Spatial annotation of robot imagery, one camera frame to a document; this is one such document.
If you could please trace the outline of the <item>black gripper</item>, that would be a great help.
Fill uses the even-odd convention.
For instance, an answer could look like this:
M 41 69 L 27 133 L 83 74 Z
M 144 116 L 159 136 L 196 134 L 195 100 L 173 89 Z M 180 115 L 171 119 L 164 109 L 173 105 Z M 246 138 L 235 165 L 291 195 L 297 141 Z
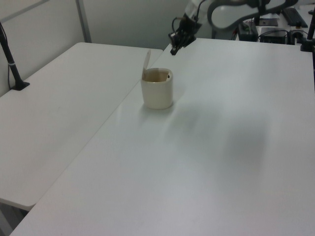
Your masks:
M 179 22 L 179 27 L 175 29 L 175 21 Z M 183 17 L 175 17 L 172 20 L 172 32 L 168 34 L 171 42 L 171 55 L 175 56 L 179 50 L 178 46 L 187 47 L 189 44 L 193 43 L 196 40 L 195 35 L 201 28 L 202 24 L 196 21 L 194 18 L 191 19 L 187 15 Z

